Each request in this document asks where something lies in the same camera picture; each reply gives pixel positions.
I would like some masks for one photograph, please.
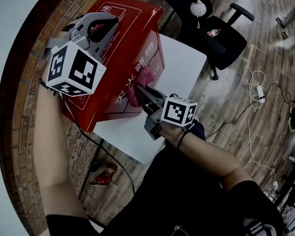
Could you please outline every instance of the power adapter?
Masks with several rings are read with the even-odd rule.
[[[279,187],[279,185],[278,185],[277,181],[275,181],[273,183],[273,189],[276,190],[278,187]]]
[[[262,86],[257,86],[257,94],[259,96],[259,102],[263,104],[266,100]]]

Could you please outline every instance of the white table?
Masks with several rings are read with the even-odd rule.
[[[206,55],[174,39],[160,35],[165,69],[155,88],[165,95],[188,97],[204,64]],[[98,122],[94,133],[134,159],[149,164],[164,139],[156,141],[144,129],[147,114]]]

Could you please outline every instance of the wristband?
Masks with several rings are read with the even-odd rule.
[[[177,145],[176,150],[179,150],[179,147],[180,147],[180,145],[181,145],[181,143],[182,143],[183,138],[184,138],[185,135],[188,134],[188,133],[190,133],[190,129],[187,129],[187,130],[183,133],[181,139],[179,140],[179,143],[178,143],[178,145]]]
[[[54,92],[54,96],[56,95],[57,91],[54,90],[54,89],[52,89],[52,88],[50,88],[50,87],[48,87],[48,86],[46,86],[45,82],[43,82],[41,78],[38,80],[38,82],[39,82],[44,88],[49,89],[50,91],[53,91],[53,92]]]

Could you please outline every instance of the cardboard box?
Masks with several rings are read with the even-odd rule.
[[[157,28],[162,9],[138,0],[98,0],[89,12],[107,12],[119,18],[119,27],[101,55],[107,70],[92,95],[69,98],[68,106],[85,131],[98,121],[137,116],[142,108],[132,107],[127,90],[143,66],[155,74],[155,86],[165,64]]]

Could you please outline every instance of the office chair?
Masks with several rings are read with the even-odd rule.
[[[247,45],[247,41],[242,35],[231,25],[240,17],[244,15],[251,21],[255,17],[242,8],[241,6],[232,3],[231,8],[236,12],[229,19],[227,23],[223,20],[211,16],[212,4],[210,0],[201,0],[206,6],[206,13],[199,17],[200,29],[198,29],[198,19],[190,11],[190,5],[197,0],[166,0],[174,9],[182,21],[179,38],[181,41],[204,53],[213,69],[213,79],[218,80],[216,68],[223,70],[230,66],[242,53]],[[210,37],[207,31],[212,29],[221,29],[221,32],[215,36]]]

